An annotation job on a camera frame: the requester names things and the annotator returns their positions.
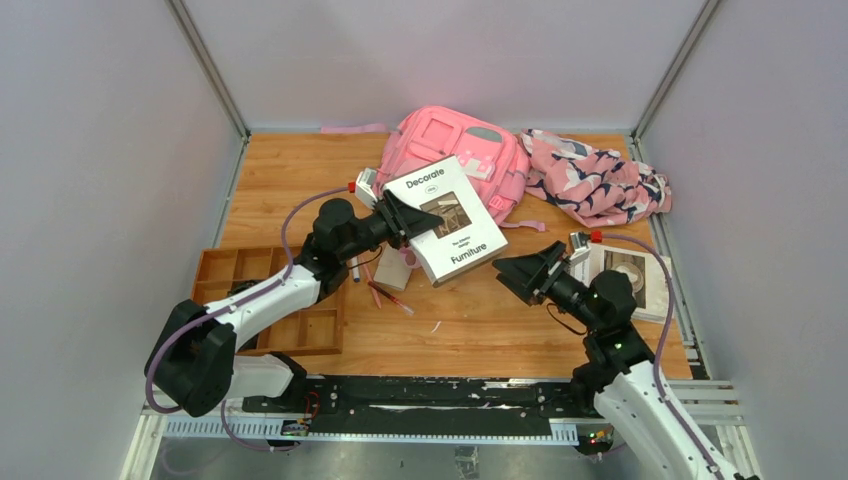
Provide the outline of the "white Decorate Furniture book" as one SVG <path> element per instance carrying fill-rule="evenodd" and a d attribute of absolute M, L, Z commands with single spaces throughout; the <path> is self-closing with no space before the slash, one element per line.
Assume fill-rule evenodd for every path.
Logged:
<path fill-rule="evenodd" d="M 435 287 L 494 260 L 508 246 L 454 155 L 399 176 L 384 189 L 442 220 L 409 243 Z"/>

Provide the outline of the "pink student backpack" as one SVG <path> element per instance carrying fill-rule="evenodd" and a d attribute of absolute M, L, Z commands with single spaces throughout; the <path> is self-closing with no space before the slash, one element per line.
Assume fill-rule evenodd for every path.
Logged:
<path fill-rule="evenodd" d="M 496 224 L 546 230 L 540 221 L 507 221 L 524 197 L 531 170 L 515 134 L 443 106 L 412 112 L 390 134 L 372 190 L 380 194 L 388 181 L 449 156 L 458 159 Z"/>

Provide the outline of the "white coffee cover book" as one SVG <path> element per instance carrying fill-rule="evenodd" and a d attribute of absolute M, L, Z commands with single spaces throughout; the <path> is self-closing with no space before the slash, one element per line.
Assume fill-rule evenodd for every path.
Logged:
<path fill-rule="evenodd" d="M 652 254 L 594 244 L 588 254 L 571 261 L 571 275 L 586 286 L 604 270 L 627 276 L 637 304 L 635 319 L 657 324 L 666 321 L 670 304 L 668 283 Z"/>

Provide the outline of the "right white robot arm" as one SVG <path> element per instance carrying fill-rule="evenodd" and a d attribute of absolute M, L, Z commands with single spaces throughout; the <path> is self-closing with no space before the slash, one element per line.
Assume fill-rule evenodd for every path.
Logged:
<path fill-rule="evenodd" d="M 743 473 L 685 410 L 652 350 L 632 323 L 628 277 L 600 272 L 584 284 L 569 272 L 556 241 L 533 254 L 494 261 L 498 281 L 529 306 L 549 301 L 586 328 L 587 361 L 570 381 L 573 408 L 602 416 L 655 479 L 741 479 Z"/>

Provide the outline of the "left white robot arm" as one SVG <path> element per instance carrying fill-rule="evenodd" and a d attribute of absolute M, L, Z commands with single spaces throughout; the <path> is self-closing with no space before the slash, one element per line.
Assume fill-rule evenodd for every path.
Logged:
<path fill-rule="evenodd" d="M 283 413 L 298 411 L 304 371 L 283 354 L 242 356 L 239 349 L 275 322 L 333 295 L 350 259 L 387 244 L 395 249 L 442 225 L 440 216 L 387 192 L 359 218 L 338 191 L 323 204 L 297 255 L 260 283 L 223 300 L 188 299 L 171 311 L 145 366 L 145 396 L 158 413 L 201 417 L 229 399 L 268 397 Z"/>

